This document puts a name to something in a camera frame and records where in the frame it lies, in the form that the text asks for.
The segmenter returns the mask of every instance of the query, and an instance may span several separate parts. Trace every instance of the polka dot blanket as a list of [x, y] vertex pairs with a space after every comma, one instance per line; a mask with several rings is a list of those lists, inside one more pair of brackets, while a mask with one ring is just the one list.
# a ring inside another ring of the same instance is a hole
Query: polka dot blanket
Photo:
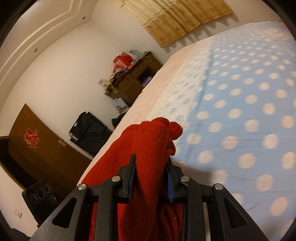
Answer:
[[223, 184], [270, 241], [296, 217], [295, 80], [287, 28], [251, 23], [198, 45], [149, 115], [181, 123], [173, 161]]

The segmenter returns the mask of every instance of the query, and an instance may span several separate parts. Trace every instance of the wooden cabinet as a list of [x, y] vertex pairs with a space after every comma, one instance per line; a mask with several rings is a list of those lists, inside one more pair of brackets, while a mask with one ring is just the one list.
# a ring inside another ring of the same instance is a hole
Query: wooden cabinet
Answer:
[[131, 106], [136, 98], [144, 89], [141, 84], [145, 78], [153, 77], [162, 67], [162, 64], [153, 56], [151, 52], [147, 52], [143, 58], [128, 71], [127, 76], [115, 88], [118, 93], [112, 92], [110, 97], [116, 99], [121, 97], [128, 106]]
[[53, 133], [24, 105], [9, 134], [10, 156], [33, 178], [48, 178], [55, 193], [66, 197], [91, 162]]

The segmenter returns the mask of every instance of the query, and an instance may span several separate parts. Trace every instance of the brown door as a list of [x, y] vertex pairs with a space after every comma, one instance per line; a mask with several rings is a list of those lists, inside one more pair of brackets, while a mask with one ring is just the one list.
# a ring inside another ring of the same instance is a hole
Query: brown door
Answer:
[[75, 188], [90, 159], [53, 133], [24, 105], [9, 135], [9, 153], [33, 178], [48, 178], [54, 192], [65, 197]]

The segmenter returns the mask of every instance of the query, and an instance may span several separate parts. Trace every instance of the wall socket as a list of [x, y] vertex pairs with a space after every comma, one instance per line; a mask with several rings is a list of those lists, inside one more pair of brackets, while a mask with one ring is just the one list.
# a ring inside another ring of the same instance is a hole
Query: wall socket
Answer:
[[17, 210], [17, 209], [13, 212], [13, 214], [15, 214], [19, 218], [22, 217], [22, 213], [19, 210]]

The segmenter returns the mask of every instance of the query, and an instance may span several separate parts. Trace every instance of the red cloth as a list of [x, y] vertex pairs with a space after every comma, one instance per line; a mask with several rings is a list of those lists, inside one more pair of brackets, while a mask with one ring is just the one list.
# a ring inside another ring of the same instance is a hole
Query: red cloth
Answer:
[[[144, 121], [126, 128], [84, 178], [89, 186], [116, 175], [136, 154], [137, 178], [130, 204], [118, 205], [119, 241], [178, 241], [181, 239], [181, 204], [171, 205], [164, 188], [169, 155], [175, 155], [173, 140], [182, 134], [176, 122], [165, 118]], [[89, 240], [94, 239], [97, 205], [94, 206]]]

